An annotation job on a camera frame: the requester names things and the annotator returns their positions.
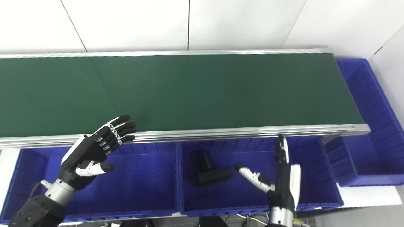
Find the robotic hand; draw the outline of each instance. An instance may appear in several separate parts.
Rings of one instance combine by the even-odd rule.
[[[289,163],[289,149],[286,139],[278,136],[275,141],[279,162],[278,180],[276,185],[259,172],[250,170],[241,163],[234,168],[249,180],[253,185],[267,193],[271,202],[271,211],[268,226],[292,227],[300,195],[301,168],[298,164]]]
[[[45,194],[28,199],[10,220],[10,227],[55,227],[65,219],[65,206],[72,196],[88,186],[97,175],[111,172],[114,165],[104,162],[122,143],[135,139],[135,124],[129,115],[117,117],[93,135],[82,135],[65,154],[57,180],[41,183]]]

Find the cable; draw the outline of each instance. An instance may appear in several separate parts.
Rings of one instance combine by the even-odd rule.
[[[263,217],[267,217],[265,214],[253,214],[253,215],[251,215],[251,217],[255,217],[255,216],[263,216]]]
[[[243,223],[242,226],[247,225],[247,224],[248,224],[248,227],[250,227],[250,224],[251,224],[251,216],[250,216],[249,214],[246,215],[246,220],[244,221],[244,223]]]
[[[241,214],[238,214],[237,216],[240,216],[240,217],[242,217],[242,218],[247,218],[246,216],[242,216]],[[256,219],[256,218],[253,218],[253,217],[250,217],[250,219],[252,219],[252,220],[254,220],[254,221],[257,221],[257,222],[259,222],[259,223],[261,223],[261,224],[263,224],[263,225],[267,225],[265,222],[263,222],[263,221],[261,221],[261,220],[258,220],[258,219]]]
[[[229,215],[229,216],[227,216],[227,217],[226,217],[226,219],[225,219],[225,223],[226,223],[227,219],[229,219],[229,217],[230,217],[230,216],[231,216],[231,215]]]
[[[32,188],[32,190],[31,190],[31,192],[30,192],[30,194],[29,194],[29,198],[31,198],[31,197],[34,195],[36,189],[38,188],[38,186],[39,186],[40,184],[41,184],[41,182],[38,181],[38,182],[34,185],[34,187]]]
[[[238,214],[237,216],[240,216],[240,217],[242,217],[242,218],[244,218],[244,219],[246,219],[245,221],[243,221],[243,223],[241,224],[241,226],[242,227],[245,227],[246,226],[246,224],[247,224],[247,221],[248,221],[248,214],[247,214],[247,216],[242,216],[242,215],[240,215],[240,214]]]

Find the robotic finger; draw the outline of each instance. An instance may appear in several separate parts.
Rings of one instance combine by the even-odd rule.
[[[289,163],[289,149],[286,138],[278,135],[275,141],[278,153],[278,180],[272,184],[259,172],[255,172],[240,163],[234,168],[253,185],[267,193],[271,202],[268,226],[292,227],[293,217],[299,202],[301,168],[299,164]]]
[[[13,227],[56,227],[65,218],[65,206],[73,195],[87,187],[97,175],[111,172],[114,165],[107,155],[135,139],[134,123],[129,115],[107,122],[93,135],[82,135],[61,161],[54,183],[44,182],[44,194],[28,198],[10,220]]]
[[[114,170],[112,162],[83,161],[77,168],[76,174],[82,177],[97,176]]]

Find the blue plastic bin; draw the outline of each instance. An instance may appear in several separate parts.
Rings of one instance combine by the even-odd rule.
[[[299,163],[302,167],[298,210],[342,206],[343,201],[320,137],[289,137],[288,144],[291,162]],[[267,195],[236,171],[227,181],[196,187],[193,184],[196,174],[193,154],[200,149],[208,150],[218,167],[241,162],[276,182],[278,164],[274,158],[274,138],[189,141],[183,142],[181,146],[181,214],[215,216],[268,211]]]
[[[21,150],[0,216],[8,224],[36,182],[56,180],[68,147]],[[77,192],[66,208],[67,221],[97,221],[167,216],[177,212],[176,143],[122,145],[108,157],[111,173]],[[38,193],[44,193],[41,187]]]
[[[340,186],[404,184],[404,133],[366,59],[336,59],[371,133],[326,144]]]

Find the white wall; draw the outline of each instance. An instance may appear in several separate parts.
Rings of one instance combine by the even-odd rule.
[[[403,12],[402,0],[308,0],[283,48],[369,58],[404,25]]]
[[[397,187],[404,200],[404,186]],[[316,217],[317,227],[402,227],[404,205],[376,206]]]
[[[190,50],[329,46],[369,58],[402,12],[403,0],[0,0],[0,53],[187,50],[189,23]]]
[[[397,118],[404,125],[404,27],[369,62]],[[404,186],[397,190],[404,201]],[[401,227],[403,214],[404,205],[380,206],[324,215],[317,217],[316,222],[318,227]]]
[[[404,27],[369,59],[369,63],[404,126]]]

